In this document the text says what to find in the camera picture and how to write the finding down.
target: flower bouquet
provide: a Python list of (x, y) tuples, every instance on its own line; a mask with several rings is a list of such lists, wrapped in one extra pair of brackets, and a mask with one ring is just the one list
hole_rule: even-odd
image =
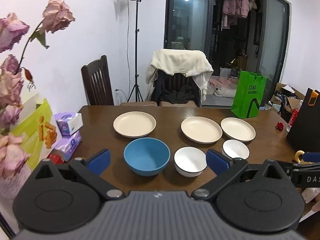
[[(22, 66), (27, 45), (37, 39), (48, 49), (46, 33), (64, 30), (75, 21), (70, 7), (62, 0), (49, 0), (42, 16), (43, 19), (24, 46), (20, 61), (9, 54), (0, 66), (0, 194), (9, 199), (15, 198), (31, 173), (30, 168), (25, 165), (29, 156), (21, 148), (23, 137), (10, 133), (10, 126), (17, 123), (23, 109), (20, 96), (24, 83), (22, 70), (29, 81), (29, 90), (35, 87), (31, 72)], [(29, 26), (13, 12), (0, 19), (0, 53), (11, 50), (28, 30)]]

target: pink rose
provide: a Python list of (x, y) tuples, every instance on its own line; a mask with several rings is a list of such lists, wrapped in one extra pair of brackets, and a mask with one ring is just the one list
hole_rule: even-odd
[(13, 44), (19, 42), (28, 30), (29, 25), (18, 20), (15, 13), (9, 13), (7, 18), (0, 19), (0, 53), (12, 49)]
[(70, 7), (62, 0), (49, 0), (49, 3), (42, 15), (44, 20), (40, 32), (51, 31), (52, 33), (57, 30), (64, 30), (76, 19), (72, 16), (72, 12), (69, 11)]
[(1, 136), (0, 156), (4, 155), (4, 157), (0, 164), (0, 176), (12, 178), (15, 174), (20, 172), (21, 168), (28, 160), (29, 155), (20, 146), (22, 141), (22, 136), (16, 137), (10, 133), (4, 137)]
[(21, 105), (20, 93), (23, 87), (21, 72), (13, 75), (9, 71), (2, 71), (0, 75), (0, 106)]
[(12, 74), (21, 72), (21, 69), (19, 68), (19, 62), (16, 59), (16, 57), (12, 54), (8, 55), (8, 57), (4, 60), (0, 68), (2, 71), (10, 71)]
[(21, 107), (8, 105), (0, 114), (0, 126), (7, 129), (10, 125), (15, 124), (19, 119), (21, 110)]

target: beige plate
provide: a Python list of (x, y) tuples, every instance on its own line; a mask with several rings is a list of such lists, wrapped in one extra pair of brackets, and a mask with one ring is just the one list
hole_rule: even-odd
[(140, 138), (151, 133), (156, 119), (144, 112), (128, 112), (119, 115), (113, 122), (117, 133), (128, 138)]
[(254, 128), (246, 121), (239, 118), (225, 118), (221, 121), (221, 127), (229, 138), (240, 142), (250, 142), (256, 136)]
[(181, 130), (190, 140), (209, 144), (218, 141), (222, 136), (221, 127), (205, 117), (189, 117), (181, 123)]

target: chair backrest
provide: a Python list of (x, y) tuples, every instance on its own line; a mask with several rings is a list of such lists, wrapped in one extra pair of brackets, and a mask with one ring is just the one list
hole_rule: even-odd
[(113, 106), (112, 89), (106, 55), (81, 68), (85, 90), (91, 105)]
[(173, 76), (168, 75), (169, 78), (164, 82), (164, 88), (168, 91), (176, 90), (179, 91), (180, 88), (184, 85), (191, 86), (192, 77), (185, 77), (181, 73), (175, 73)]

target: purple tissue package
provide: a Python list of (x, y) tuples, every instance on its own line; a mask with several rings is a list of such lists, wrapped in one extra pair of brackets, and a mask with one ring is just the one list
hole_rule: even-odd
[(62, 135), (72, 135), (83, 126), (80, 113), (58, 113), (54, 115)]
[(81, 139), (82, 138), (79, 131), (76, 131), (71, 136), (62, 136), (62, 139), (58, 142), (54, 149), (61, 156), (61, 158), (67, 162), (76, 150)]

